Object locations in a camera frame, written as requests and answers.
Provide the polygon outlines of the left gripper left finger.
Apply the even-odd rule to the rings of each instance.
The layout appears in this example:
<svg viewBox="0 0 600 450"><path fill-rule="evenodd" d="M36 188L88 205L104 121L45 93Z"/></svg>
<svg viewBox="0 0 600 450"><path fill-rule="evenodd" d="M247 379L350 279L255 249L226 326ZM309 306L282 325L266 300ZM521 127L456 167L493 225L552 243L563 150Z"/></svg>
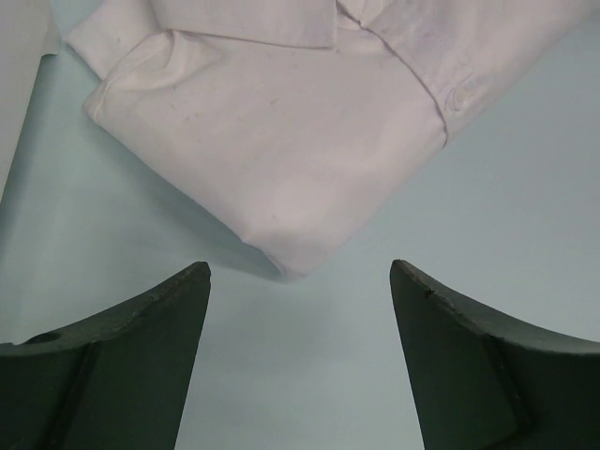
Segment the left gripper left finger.
<svg viewBox="0 0 600 450"><path fill-rule="evenodd" d="M195 262L153 289L1 347L5 449L172 449L211 289Z"/></svg>

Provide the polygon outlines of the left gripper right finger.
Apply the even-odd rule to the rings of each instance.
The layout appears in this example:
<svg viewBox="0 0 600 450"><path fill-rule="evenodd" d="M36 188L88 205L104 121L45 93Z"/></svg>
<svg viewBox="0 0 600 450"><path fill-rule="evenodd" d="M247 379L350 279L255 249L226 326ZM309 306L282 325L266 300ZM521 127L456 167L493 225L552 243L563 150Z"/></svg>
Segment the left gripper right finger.
<svg viewBox="0 0 600 450"><path fill-rule="evenodd" d="M599 345L516 319L408 262L391 294L427 449L595 449Z"/></svg>

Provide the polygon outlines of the white long sleeve shirt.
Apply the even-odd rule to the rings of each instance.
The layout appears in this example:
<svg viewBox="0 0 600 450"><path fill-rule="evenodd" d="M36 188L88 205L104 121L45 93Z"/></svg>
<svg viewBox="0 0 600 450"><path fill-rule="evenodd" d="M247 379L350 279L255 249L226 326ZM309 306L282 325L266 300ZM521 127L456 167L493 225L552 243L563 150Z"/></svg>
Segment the white long sleeve shirt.
<svg viewBox="0 0 600 450"><path fill-rule="evenodd" d="M83 108L302 277L595 1L104 1L67 36Z"/></svg>

